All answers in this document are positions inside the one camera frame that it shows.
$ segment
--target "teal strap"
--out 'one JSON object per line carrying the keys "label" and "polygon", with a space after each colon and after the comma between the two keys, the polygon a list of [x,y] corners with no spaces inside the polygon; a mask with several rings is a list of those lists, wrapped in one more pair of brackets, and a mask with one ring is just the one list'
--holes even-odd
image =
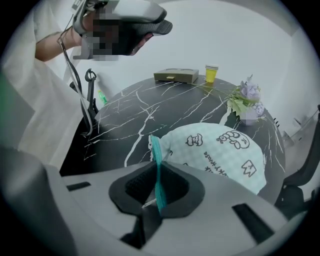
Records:
{"label": "teal strap", "polygon": [[161,209],[166,207],[167,200],[165,190],[161,185],[161,162],[162,162],[162,153],[158,138],[151,135],[151,143],[152,143],[152,154],[153,159],[156,162],[157,171],[156,171],[156,183],[155,183],[155,198],[156,204],[158,206],[159,213],[161,213]]}

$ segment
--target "tissue box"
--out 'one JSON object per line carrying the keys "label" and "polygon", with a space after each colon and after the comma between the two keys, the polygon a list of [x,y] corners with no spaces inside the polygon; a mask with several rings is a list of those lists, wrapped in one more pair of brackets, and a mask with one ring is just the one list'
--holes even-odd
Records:
{"label": "tissue box", "polygon": [[154,80],[192,84],[199,76],[198,69],[167,68],[153,74]]}

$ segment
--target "white t-shirt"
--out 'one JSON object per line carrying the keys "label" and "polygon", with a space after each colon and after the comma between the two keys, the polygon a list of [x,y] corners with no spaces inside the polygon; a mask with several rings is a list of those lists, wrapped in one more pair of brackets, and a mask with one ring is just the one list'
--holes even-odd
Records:
{"label": "white t-shirt", "polygon": [[36,43],[59,31],[50,5],[42,1],[11,38],[1,68],[34,110],[18,149],[60,170],[83,117],[80,99],[44,62],[35,58]]}

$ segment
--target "black marble table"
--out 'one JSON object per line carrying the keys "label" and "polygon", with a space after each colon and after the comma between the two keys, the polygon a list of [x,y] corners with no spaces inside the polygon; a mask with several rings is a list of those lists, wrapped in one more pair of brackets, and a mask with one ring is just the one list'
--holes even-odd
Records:
{"label": "black marble table", "polygon": [[[166,135],[188,124],[221,123],[227,112],[226,96],[234,87],[215,79],[212,90],[203,86],[200,75],[195,86],[187,83],[155,81],[138,82],[110,100],[97,114],[96,125],[88,138],[83,166],[88,173],[113,170],[150,160],[148,136]],[[245,126],[235,113],[225,125],[247,134],[261,148],[265,157],[266,186],[259,195],[274,204],[285,174],[284,145],[276,124],[265,109],[252,126]]]}

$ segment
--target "black chair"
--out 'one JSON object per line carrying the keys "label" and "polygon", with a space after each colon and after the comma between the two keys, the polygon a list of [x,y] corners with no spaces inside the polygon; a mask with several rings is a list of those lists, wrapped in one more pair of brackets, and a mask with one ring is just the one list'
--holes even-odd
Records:
{"label": "black chair", "polygon": [[304,201],[304,193],[299,186],[307,184],[319,165],[320,162],[320,113],[315,126],[315,131],[309,153],[303,166],[294,174],[284,179],[280,195],[275,202],[275,206],[290,220],[297,214],[307,211],[316,196],[314,190],[311,200]]}

